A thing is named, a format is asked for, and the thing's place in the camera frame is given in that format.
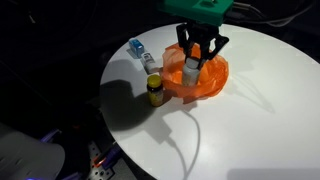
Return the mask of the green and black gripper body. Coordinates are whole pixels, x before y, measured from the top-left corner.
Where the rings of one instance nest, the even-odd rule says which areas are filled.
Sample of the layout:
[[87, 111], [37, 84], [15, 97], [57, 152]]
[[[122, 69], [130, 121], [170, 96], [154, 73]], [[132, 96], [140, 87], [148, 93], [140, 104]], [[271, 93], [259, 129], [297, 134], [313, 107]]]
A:
[[219, 36], [219, 27], [234, 0], [159, 0], [159, 10], [183, 17], [189, 42], [209, 43]]

